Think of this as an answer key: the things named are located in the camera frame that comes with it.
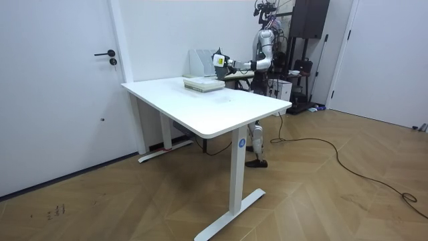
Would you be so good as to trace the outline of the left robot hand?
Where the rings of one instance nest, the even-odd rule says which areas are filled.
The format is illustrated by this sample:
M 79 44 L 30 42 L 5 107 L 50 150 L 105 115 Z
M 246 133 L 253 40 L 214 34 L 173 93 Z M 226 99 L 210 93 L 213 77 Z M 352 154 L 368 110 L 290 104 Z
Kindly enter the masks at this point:
M 213 65 L 218 79 L 236 73 L 237 70 L 229 65 L 229 60 L 230 58 L 223 54 L 213 54 Z

